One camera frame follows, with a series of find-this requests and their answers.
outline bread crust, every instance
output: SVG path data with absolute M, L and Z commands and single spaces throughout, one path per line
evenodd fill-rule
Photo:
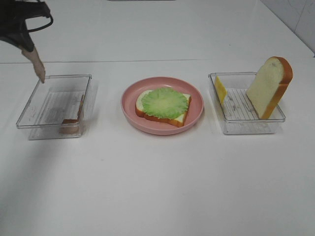
M 289 62 L 286 59 L 281 58 L 281 57 L 271 57 L 271 58 L 277 58 L 281 62 L 283 66 L 283 78 L 280 81 L 278 89 L 276 90 L 274 96 L 269 102 L 264 114 L 261 116 L 261 119 L 268 119 L 270 117 L 274 108 L 279 103 L 280 99 L 282 98 L 284 92 L 286 91 L 289 83 L 291 82 L 293 78 L 292 67 L 290 66 Z
M 81 97 L 81 101 L 80 101 L 80 106 L 79 106 L 79 111 L 77 113 L 77 119 L 64 119 L 62 124 L 75 124 L 78 123 L 80 118 L 82 119 L 84 117 L 84 113 L 82 110 L 83 107 L 83 100 L 84 100 L 84 94 Z M 61 127 L 59 129 L 59 132 L 62 134 L 74 134 L 77 133 L 79 131 L 80 127 L 79 125 L 74 126 L 74 127 Z
M 168 123 L 168 124 L 171 124 L 171 125 L 176 126 L 176 127 L 182 127 L 185 124 L 185 120 L 186 120 L 187 112 L 189 110 L 190 102 L 191 102 L 191 97 L 188 100 L 188 109 L 184 113 L 183 122 L 179 122 L 178 120 L 174 120 L 174 119 L 167 119 L 167 118 L 159 119 L 159 118 L 154 117 L 154 116 L 149 116 L 149 115 L 145 114 L 143 111 L 139 110 L 136 105 L 135 105 L 135 111 L 136 111 L 137 116 L 144 117 L 147 120 L 157 121 L 157 122 L 162 122 L 162 123 Z

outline yellow cheese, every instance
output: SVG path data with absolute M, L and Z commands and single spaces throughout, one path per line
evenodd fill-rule
M 218 76 L 216 76 L 215 88 L 216 88 L 220 103 L 221 103 L 221 105 L 223 105 L 224 98 L 227 95 L 227 91 L 226 91 L 224 85 L 222 84 L 222 82 Z

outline cheese slice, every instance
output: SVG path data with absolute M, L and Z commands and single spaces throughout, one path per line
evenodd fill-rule
M 216 88 L 216 91 L 217 91 L 217 95 L 219 97 L 219 101 L 220 101 L 221 105 L 223 105 L 224 98 L 227 95 L 227 91 L 226 91 L 223 83 L 221 82 L 221 80 L 220 80 L 220 78 L 218 76 L 216 76 L 215 88 Z
M 136 101 L 136 109 L 138 109 L 139 111 L 143 112 L 142 98 L 144 97 L 144 95 L 148 94 L 151 91 L 153 91 L 153 90 L 145 90 L 144 92 L 142 92 L 139 95 L 139 97 L 137 98 L 137 101 Z M 185 98 L 187 99 L 187 102 L 189 103 L 191 95 L 190 94 L 185 94 L 185 93 L 182 93 L 182 95 L 185 96 Z M 183 114 L 179 115 L 177 118 L 175 118 L 173 120 L 184 124 L 184 120 L 185 120 L 186 115 L 187 115 L 187 112 L 184 112 Z

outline transparent box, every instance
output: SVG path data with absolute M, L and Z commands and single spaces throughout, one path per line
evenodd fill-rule
M 91 75 L 51 75 L 37 82 L 16 127 L 29 140 L 82 136 L 94 106 Z
M 273 134 L 285 116 L 279 105 L 269 119 L 259 119 L 252 103 L 246 95 L 247 88 L 255 79 L 256 72 L 212 73 L 210 95 L 224 134 Z M 215 89 L 215 79 L 219 76 L 227 90 L 223 105 Z

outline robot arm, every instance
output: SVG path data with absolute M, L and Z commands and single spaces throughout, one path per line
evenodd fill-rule
M 25 20 L 40 16 L 50 18 L 50 22 L 36 29 L 27 29 Z M 0 1 L 0 40 L 22 51 L 22 54 L 33 63 L 35 73 L 42 83 L 45 80 L 45 67 L 29 33 L 49 27 L 52 23 L 53 17 L 45 2 Z

